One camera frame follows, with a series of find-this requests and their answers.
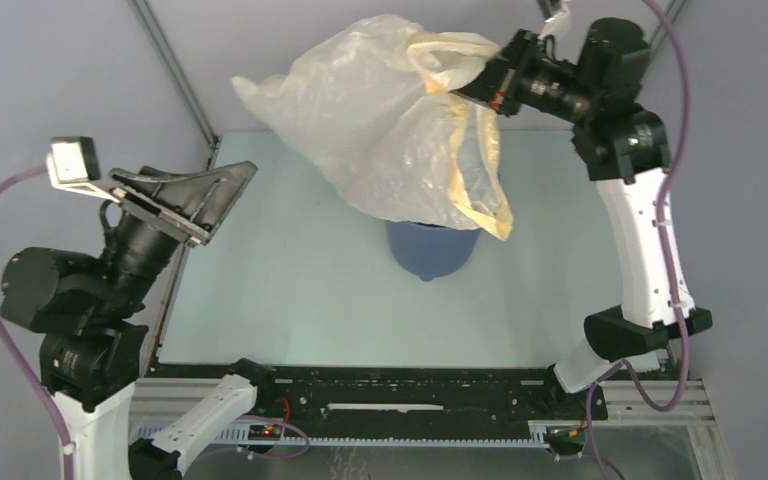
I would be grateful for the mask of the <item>translucent cream plastic trash bag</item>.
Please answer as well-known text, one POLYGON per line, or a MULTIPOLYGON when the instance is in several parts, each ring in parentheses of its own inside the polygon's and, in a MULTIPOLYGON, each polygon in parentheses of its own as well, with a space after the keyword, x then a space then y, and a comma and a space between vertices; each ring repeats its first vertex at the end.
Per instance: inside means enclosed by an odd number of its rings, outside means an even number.
POLYGON ((355 209, 506 240, 514 217, 496 114, 457 95, 499 51, 475 33, 383 14, 311 48, 285 74, 231 84, 355 209))

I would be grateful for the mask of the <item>blue plastic trash bin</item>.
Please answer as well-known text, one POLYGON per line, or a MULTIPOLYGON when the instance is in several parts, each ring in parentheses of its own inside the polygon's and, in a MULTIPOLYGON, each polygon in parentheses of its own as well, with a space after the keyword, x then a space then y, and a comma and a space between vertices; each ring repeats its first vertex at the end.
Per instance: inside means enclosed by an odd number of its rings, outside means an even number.
POLYGON ((394 260, 426 282, 462 268, 483 233, 415 222, 386 221, 385 228, 394 260))

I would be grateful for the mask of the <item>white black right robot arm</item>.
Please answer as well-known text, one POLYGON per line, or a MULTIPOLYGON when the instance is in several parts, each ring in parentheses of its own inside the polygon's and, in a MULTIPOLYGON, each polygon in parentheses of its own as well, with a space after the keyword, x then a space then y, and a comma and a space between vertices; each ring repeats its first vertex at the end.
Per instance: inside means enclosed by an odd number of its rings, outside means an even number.
POLYGON ((545 411, 566 418, 582 390, 623 360, 687 342, 713 324, 698 306, 674 252, 665 186, 675 169, 665 126, 638 103, 650 59, 632 21, 594 21, 576 62, 551 55, 548 41, 520 30, 490 60, 480 82, 490 107, 510 116, 522 107, 568 121, 572 143, 603 201, 617 245, 623 294, 588 315, 584 340, 552 367, 541 392, 545 411))

